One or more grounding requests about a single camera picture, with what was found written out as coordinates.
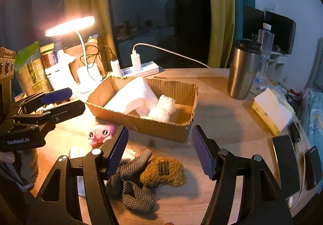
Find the person left hand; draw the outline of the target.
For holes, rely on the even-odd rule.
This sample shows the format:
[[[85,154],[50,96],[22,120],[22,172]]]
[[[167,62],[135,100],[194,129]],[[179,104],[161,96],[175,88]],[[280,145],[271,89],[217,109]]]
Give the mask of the person left hand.
[[[0,152],[0,161],[5,163],[14,163],[15,155],[13,152]]]

